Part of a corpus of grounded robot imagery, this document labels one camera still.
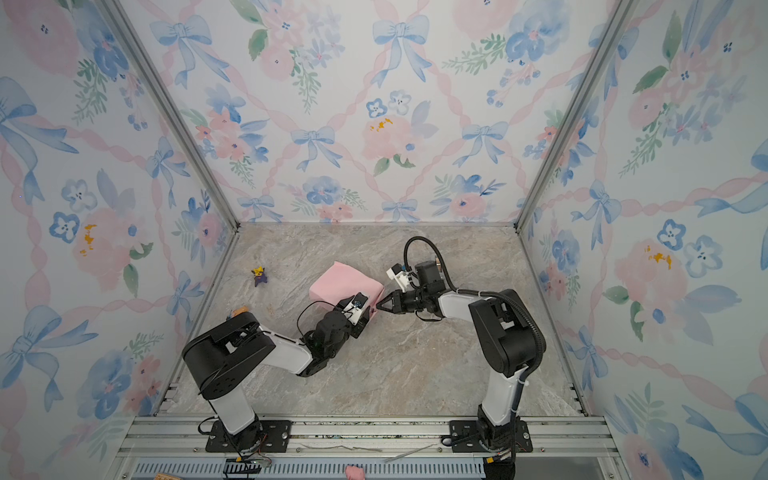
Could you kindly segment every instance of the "pink fabric piece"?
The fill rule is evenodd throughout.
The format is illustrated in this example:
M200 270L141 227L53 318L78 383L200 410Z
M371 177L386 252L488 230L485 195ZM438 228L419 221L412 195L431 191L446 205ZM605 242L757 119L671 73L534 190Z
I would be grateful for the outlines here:
M366 480L366 472L360 467L355 467L352 465L347 465L346 470L344 471L346 473L346 480Z
M349 265L334 262L333 266L310 287L310 300L325 300L336 305L339 300L361 292L369 298L368 305L371 307L371 318L373 318L376 313L376 302L379 301L383 291L384 286L373 278L368 278ZM323 307L331 309L328 305L323 304Z

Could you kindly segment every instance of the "floral wallpaper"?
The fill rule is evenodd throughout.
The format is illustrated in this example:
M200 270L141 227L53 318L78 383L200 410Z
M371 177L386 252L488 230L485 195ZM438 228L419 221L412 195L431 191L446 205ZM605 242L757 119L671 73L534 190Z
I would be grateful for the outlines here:
M768 478L766 21L640 0L524 231L635 480Z
M101 478L230 229L92 3L0 4L0 478Z
M242 221L512 222L614 3L122 5Z

